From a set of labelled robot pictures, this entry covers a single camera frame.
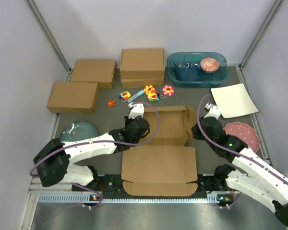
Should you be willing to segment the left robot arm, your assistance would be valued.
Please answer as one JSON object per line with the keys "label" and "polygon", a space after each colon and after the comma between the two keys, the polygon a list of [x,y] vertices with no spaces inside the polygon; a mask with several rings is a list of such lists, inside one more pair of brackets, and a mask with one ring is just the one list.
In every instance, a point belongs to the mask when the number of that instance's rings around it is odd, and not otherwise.
{"label": "left robot arm", "polygon": [[139,144],[150,132],[150,125],[141,116],[125,119],[125,127],[114,129],[96,138],[74,142],[50,140],[34,157],[37,176],[43,187],[60,182],[76,183],[94,190],[99,186],[99,177],[93,166],[78,166],[85,159],[110,155],[129,150]]}

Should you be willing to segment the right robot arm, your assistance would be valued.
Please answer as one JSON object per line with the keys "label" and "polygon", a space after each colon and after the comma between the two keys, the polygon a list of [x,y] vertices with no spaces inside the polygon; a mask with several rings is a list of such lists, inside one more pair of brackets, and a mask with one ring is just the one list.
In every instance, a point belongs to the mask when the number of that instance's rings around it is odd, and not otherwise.
{"label": "right robot arm", "polygon": [[288,178],[238,137],[226,134],[213,116],[197,118],[192,132],[196,140],[205,141],[216,155],[230,162],[216,168],[216,187],[244,193],[268,208],[288,228]]}

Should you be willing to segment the brown cardboard box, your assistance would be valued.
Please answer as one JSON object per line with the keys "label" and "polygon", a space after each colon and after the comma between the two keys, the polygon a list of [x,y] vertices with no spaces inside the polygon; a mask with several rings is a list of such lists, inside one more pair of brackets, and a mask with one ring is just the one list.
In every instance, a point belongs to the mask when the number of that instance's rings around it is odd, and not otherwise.
{"label": "brown cardboard box", "polygon": [[186,146],[193,140],[196,111],[187,106],[145,108],[151,133],[146,144],[122,154],[123,189],[131,196],[187,197],[195,193],[196,153]]}

